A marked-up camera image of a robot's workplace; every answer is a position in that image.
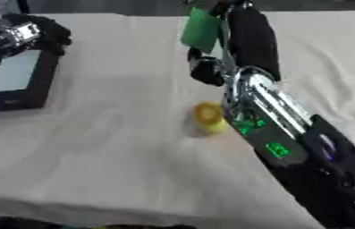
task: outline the table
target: table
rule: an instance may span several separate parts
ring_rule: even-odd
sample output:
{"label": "table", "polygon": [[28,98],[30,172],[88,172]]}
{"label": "table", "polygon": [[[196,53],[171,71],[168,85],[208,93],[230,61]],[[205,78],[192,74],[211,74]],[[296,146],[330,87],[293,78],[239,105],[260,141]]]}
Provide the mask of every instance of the table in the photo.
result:
{"label": "table", "polygon": [[[355,12],[268,13],[283,87],[355,142]],[[320,228],[232,129],[188,113],[185,19],[51,15],[73,32],[48,105],[0,114],[0,216],[72,225]]]}

